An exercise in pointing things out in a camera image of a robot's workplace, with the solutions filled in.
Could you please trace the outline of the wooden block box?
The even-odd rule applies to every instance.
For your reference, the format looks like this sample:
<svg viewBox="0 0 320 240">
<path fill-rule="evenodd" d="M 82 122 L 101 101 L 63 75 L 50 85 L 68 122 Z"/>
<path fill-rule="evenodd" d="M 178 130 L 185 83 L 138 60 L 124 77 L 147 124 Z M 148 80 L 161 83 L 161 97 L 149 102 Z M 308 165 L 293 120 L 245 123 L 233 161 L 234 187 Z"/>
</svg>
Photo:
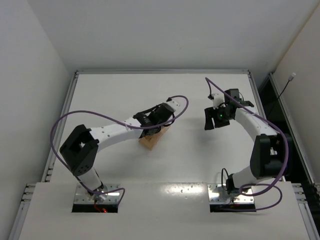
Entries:
<svg viewBox="0 0 320 240">
<path fill-rule="evenodd" d="M 152 150 L 157 143 L 159 142 L 159 140 L 161 139 L 161 137 L 170 129 L 170 126 L 166 126 L 163 127 L 160 132 L 151 135 L 151 136 L 145 136 L 143 138 L 141 138 L 138 142 L 145 148 L 147 148 L 148 150 Z"/>
</svg>

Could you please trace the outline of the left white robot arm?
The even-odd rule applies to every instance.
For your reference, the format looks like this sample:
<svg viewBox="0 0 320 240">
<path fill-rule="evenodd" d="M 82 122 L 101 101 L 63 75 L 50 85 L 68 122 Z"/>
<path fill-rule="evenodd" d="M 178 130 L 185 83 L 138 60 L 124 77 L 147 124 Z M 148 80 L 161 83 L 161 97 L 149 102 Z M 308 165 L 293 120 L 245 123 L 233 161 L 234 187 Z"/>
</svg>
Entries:
<svg viewBox="0 0 320 240">
<path fill-rule="evenodd" d="M 90 195 L 104 191 L 103 182 L 94 169 L 96 155 L 101 150 L 133 139 L 158 134 L 180 104 L 169 100 L 145 111 L 136 113 L 121 124 L 87 128 L 76 126 L 59 149 L 71 173 L 78 178 Z"/>
</svg>

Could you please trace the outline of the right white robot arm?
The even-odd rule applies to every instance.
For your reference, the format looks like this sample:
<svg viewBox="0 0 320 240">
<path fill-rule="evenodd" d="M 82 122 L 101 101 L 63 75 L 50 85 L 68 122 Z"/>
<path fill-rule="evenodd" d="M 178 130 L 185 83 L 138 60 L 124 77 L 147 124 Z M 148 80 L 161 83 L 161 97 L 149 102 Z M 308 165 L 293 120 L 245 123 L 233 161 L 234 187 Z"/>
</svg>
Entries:
<svg viewBox="0 0 320 240">
<path fill-rule="evenodd" d="M 243 100 L 237 88 L 228 89 L 226 94 L 211 92 L 208 99 L 212 106 L 204 110 L 206 131 L 228 126 L 231 120 L 235 120 L 253 140 L 249 166 L 227 177 L 225 186 L 228 194 L 291 174 L 293 139 L 289 134 L 280 134 L 255 115 L 255 106 Z"/>
</svg>

